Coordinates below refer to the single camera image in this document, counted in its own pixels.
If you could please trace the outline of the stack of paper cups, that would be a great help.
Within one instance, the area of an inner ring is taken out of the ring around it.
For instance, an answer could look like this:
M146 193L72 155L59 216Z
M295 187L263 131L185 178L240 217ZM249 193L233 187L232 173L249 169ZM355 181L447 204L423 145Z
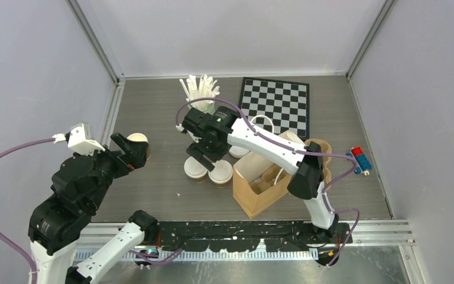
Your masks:
M148 138L143 133L132 133L127 139L130 141L131 151L142 159L149 159L151 155Z

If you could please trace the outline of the brown paper cup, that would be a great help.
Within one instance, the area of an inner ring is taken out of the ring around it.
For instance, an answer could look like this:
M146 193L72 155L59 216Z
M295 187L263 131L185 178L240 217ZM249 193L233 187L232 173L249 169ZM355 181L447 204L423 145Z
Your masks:
M229 186L231 184L231 182L230 181L224 182L224 183L216 183L216 182L214 182L213 184L216 187L218 187L218 188L225 188L225 187Z
M206 176L200 177L200 178L190 178L190 180L196 182L196 183L201 183L204 182L207 179Z

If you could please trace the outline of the stack of white lids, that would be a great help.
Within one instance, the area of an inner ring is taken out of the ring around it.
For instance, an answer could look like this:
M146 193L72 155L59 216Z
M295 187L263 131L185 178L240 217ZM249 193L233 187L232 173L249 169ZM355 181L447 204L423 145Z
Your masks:
M239 147L239 146L232 146L229 149L229 154L236 159L241 159L244 156L246 156L248 153L250 153L249 150Z

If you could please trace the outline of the brown paper bag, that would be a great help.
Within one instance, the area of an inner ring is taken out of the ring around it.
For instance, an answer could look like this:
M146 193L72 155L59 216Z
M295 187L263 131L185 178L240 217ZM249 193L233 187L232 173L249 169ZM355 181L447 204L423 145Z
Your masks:
M233 165L233 198L253 219L288 194L290 179L277 164L249 152Z

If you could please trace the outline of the lifted pulp cup carrier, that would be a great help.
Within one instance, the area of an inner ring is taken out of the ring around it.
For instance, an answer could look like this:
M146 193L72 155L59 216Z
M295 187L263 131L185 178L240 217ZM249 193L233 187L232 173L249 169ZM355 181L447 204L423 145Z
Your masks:
M274 164L266 171L264 171L260 177L252 181L249 185L251 189L258 195L269 190L269 188L273 187L287 175L288 173L283 168Z

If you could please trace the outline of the stack of pulp cup carriers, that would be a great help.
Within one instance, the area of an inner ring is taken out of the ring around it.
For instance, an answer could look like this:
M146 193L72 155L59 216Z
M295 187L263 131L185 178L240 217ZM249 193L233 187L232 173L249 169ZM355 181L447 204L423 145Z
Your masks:
M331 148L330 144L327 141L325 141L325 140L316 139L316 138L310 138L310 139L307 139L304 142L304 144L306 146L309 146L311 143L318 144L320 146L320 148L321 148L321 152L322 153L330 154L332 152L332 148ZM329 165L329 163L331 161L331 157L323 156L322 160L323 160L323 179L324 179L324 183L326 185L332 179L331 171L328 168L328 165Z

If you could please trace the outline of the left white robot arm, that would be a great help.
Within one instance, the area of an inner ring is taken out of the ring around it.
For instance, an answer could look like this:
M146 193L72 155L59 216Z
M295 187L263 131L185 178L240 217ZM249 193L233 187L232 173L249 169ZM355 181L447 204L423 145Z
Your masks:
M32 283L98 283L135 246L157 239L157 220L137 210L96 253L73 264L80 233L95 216L112 182L144 167L150 156L144 134L115 133L111 138L119 150L82 140L82 148L74 150L52 176L52 196L33 210L28 229L36 265Z

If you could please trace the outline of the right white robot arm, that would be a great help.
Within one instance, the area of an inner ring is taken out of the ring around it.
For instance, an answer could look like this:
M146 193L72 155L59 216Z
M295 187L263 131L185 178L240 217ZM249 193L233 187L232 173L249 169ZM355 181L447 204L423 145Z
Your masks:
M249 122L241 110L226 106L213 114L191 108L176 128L191 136L193 142L186 151L208 170L213 170L215 162L233 146L280 166L292 176L287 190L304 200L310 212L316 239L328 243L337 236L339 217L326 195L324 153L317 143L306 146L286 140Z

